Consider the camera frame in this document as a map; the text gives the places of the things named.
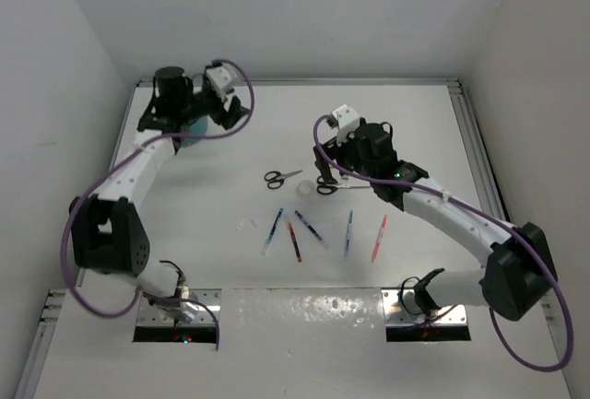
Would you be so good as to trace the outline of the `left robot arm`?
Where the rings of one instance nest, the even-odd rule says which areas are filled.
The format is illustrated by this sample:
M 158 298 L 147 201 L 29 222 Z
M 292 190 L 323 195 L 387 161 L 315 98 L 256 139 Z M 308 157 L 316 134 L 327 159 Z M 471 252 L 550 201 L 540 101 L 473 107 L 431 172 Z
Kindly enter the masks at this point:
M 152 77 L 151 97 L 137 121 L 130 151 L 90 185 L 69 208 L 62 247 L 71 248 L 77 267 L 119 276 L 163 315 L 189 323 L 198 310 L 185 285 L 183 271 L 152 257 L 139 209 L 165 163 L 196 139 L 191 126 L 209 119 L 227 138 L 252 116 L 234 86 L 246 74 L 234 62 L 218 59 L 206 66 L 201 85 L 181 67 L 166 66 Z

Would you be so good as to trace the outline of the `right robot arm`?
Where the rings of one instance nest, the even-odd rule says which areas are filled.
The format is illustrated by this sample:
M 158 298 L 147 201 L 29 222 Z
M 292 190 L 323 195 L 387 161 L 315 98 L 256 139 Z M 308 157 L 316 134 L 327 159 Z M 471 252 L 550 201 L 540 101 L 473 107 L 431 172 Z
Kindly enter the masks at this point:
M 520 320 L 557 287 L 557 272 L 544 231 L 491 217 L 456 198 L 423 168 L 397 155 L 389 123 L 359 117 L 340 123 L 322 121 L 336 136 L 316 142 L 313 151 L 322 177 L 332 169 L 367 182 L 375 195 L 399 211 L 418 217 L 466 249 L 480 264 L 477 271 L 436 268 L 420 278 L 406 308 L 431 315 L 453 304 L 484 306 L 512 322 Z

